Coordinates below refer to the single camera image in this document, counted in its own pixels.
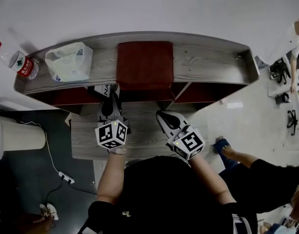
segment person in white shirt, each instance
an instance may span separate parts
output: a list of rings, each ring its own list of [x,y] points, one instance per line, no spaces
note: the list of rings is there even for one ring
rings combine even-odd
[[[296,90],[296,67],[299,55],[299,20],[292,24],[285,35],[281,35],[274,44],[274,48],[267,49],[263,54],[256,56],[255,60],[259,69],[271,66],[281,57],[292,51],[290,58],[291,66],[291,93]]]

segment black cable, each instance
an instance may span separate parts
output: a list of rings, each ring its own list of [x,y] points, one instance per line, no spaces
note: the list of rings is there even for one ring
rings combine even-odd
[[[48,192],[47,194],[47,197],[46,197],[46,207],[47,207],[47,204],[48,204],[48,197],[51,193],[57,191],[58,189],[60,189],[63,185],[63,179],[64,179],[64,176],[61,177],[61,184],[59,185],[59,187],[55,188],[54,190],[51,190],[50,192]]]
[[[77,191],[80,191],[80,192],[83,192],[83,193],[89,193],[89,194],[96,195],[96,193],[90,193],[90,192],[87,192],[87,191],[83,191],[83,190],[77,189],[77,188],[71,186],[70,184],[71,184],[71,181],[68,180],[68,185],[69,185],[70,188],[73,188],[74,190],[77,190]]]

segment wooden board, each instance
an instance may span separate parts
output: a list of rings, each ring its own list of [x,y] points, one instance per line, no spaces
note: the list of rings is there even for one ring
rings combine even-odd
[[[129,119],[132,133],[127,135],[126,148],[128,159],[149,158],[153,156],[174,155],[167,146],[167,137],[163,134],[157,120],[156,111],[159,110],[155,102],[123,103],[123,116]],[[193,105],[178,105],[173,107],[182,113],[187,120],[192,120],[193,127],[198,128],[207,141],[206,119],[196,115]],[[97,128],[97,105],[84,105],[79,116],[72,117],[72,154],[81,159],[107,159],[105,148],[97,146],[95,128]]]
[[[117,44],[132,40],[166,40],[173,42],[175,82],[218,82],[249,84],[258,79],[258,71],[247,46],[222,39],[169,32],[121,33],[97,36],[82,41],[93,49],[90,78],[77,82],[54,81],[43,62],[45,53],[39,51],[32,58],[39,63],[34,80],[16,79],[15,90],[23,94],[51,90],[86,87],[116,82]]]

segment white sleeve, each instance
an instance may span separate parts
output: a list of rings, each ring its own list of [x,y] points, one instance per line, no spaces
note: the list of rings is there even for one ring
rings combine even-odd
[[[291,52],[294,55],[294,57],[296,57],[296,58],[298,57],[298,55],[299,55],[299,42],[298,42],[297,46]]]

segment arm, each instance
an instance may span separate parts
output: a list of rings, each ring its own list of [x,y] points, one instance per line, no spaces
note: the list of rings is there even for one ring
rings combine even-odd
[[[296,69],[297,69],[297,57],[294,54],[290,57],[290,67],[291,67],[291,87],[290,92],[293,94],[296,90]]]
[[[238,153],[234,151],[234,149],[232,149],[231,146],[224,146],[222,154],[229,159],[233,159],[240,162],[248,168],[250,168],[252,163],[258,159],[257,157],[254,157],[250,154]]]
[[[122,193],[126,155],[110,153],[97,188],[97,201],[115,204]]]
[[[236,202],[224,180],[210,167],[201,155],[196,155],[188,162],[199,179],[221,204]]]

